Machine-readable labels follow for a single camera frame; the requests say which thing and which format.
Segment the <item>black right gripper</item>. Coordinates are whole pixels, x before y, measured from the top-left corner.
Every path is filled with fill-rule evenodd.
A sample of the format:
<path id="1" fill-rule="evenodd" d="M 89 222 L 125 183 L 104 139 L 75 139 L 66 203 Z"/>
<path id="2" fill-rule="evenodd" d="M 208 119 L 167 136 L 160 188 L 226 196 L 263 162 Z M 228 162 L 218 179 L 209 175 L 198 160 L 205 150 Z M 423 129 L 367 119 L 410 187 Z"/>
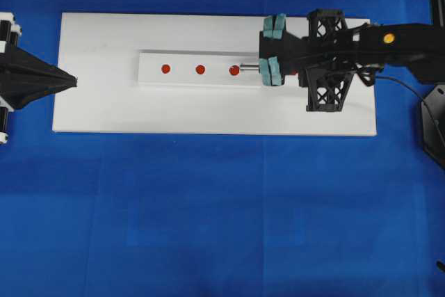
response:
<path id="1" fill-rule="evenodd" d="M 375 67 L 359 63 L 359 34 L 367 23 L 350 28 L 341 10 L 316 9 L 307 15 L 309 33 L 304 39 L 286 29 L 286 15 L 267 16 L 259 34 L 259 73 L 264 86 L 283 86 L 286 76 L 298 76 L 308 90 L 306 111 L 340 112 L 354 76 L 366 87 L 375 84 Z M 305 56 L 303 65 L 296 59 Z"/>

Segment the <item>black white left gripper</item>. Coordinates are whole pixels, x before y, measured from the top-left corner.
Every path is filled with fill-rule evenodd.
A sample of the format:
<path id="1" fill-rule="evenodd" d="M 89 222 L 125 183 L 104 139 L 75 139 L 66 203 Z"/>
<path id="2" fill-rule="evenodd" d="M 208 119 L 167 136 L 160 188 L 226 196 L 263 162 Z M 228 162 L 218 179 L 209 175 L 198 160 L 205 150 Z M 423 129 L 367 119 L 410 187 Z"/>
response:
<path id="1" fill-rule="evenodd" d="M 64 90 L 77 87 L 77 78 L 17 47 L 22 28 L 12 13 L 1 12 L 1 68 L 12 74 L 30 76 L 57 85 L 21 86 L 18 91 L 1 93 L 1 144 L 8 142 L 8 116 L 14 109 Z"/>

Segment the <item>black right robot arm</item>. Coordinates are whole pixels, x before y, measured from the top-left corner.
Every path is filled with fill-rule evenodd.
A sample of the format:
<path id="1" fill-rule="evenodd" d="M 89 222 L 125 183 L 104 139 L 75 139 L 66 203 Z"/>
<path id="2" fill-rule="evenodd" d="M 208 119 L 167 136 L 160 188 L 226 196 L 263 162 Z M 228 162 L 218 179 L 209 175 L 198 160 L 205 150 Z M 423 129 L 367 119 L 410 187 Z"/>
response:
<path id="1" fill-rule="evenodd" d="M 265 86 L 298 76 L 308 89 L 307 110 L 340 112 L 355 76 L 371 87 L 386 65 L 405 67 L 421 84 L 444 83 L 444 29 L 428 24 L 348 27 L 341 10 L 307 15 L 308 34 L 286 29 L 284 14 L 264 19 L 259 34 L 259 73 Z"/>

